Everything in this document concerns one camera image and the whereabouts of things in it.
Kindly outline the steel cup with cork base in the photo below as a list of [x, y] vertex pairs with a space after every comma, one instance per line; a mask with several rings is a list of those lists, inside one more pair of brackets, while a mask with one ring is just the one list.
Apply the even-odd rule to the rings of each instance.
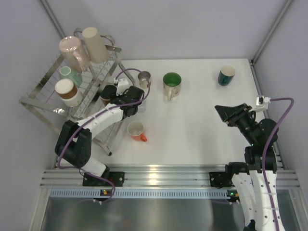
[[82, 102], [81, 92], [70, 79], [59, 80], [54, 88], [66, 106], [75, 107]]

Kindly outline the teal green mug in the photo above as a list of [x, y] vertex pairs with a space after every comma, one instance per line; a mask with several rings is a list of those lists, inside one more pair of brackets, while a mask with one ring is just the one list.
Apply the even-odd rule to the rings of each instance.
[[76, 70], [69, 66], [63, 66], [59, 70], [60, 79], [70, 79], [79, 88], [82, 84], [82, 76]]

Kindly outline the iridescent pink mug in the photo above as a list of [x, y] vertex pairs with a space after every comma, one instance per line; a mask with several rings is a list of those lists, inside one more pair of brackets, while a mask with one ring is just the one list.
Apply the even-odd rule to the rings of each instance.
[[90, 58], [81, 40], [75, 36], [63, 38], [59, 50], [71, 68], [78, 72], [86, 72], [90, 66]]

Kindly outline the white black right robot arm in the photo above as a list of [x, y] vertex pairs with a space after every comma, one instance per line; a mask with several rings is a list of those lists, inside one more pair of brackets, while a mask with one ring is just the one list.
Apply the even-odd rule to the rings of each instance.
[[277, 161], [273, 144], [278, 125], [264, 118], [256, 121], [256, 110], [243, 103], [228, 107], [216, 105], [222, 122], [238, 128], [248, 141], [244, 162], [225, 166], [225, 181], [235, 187], [244, 212], [245, 231], [283, 231], [277, 198]]

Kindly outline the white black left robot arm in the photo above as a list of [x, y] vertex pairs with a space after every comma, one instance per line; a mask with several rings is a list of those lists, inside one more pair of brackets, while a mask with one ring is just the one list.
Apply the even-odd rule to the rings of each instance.
[[78, 122], [68, 120], [64, 123], [55, 153], [73, 165], [93, 175], [93, 180], [101, 186], [109, 182], [109, 168], [91, 155], [92, 140], [112, 124], [133, 116], [144, 99], [144, 90], [130, 86], [122, 94], [116, 90], [104, 89], [101, 96], [110, 101], [102, 110]]

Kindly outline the dark brown mug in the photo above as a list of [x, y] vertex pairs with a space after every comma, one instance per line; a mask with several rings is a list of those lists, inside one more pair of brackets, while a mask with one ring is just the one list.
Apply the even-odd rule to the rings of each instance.
[[103, 102], [104, 105], [107, 105], [109, 102], [108, 102], [108, 90], [107, 90], [107, 87], [108, 86], [115, 86], [115, 85], [106, 85], [104, 87], [104, 89], [102, 90], [101, 94], [100, 94], [100, 99], [101, 101]]

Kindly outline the tall beige cup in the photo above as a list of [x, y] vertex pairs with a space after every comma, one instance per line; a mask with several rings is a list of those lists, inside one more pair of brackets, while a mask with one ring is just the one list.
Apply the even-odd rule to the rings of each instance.
[[102, 64], [109, 59], [109, 53], [103, 38], [95, 27], [87, 27], [82, 31], [82, 36], [90, 56], [90, 60], [96, 64]]

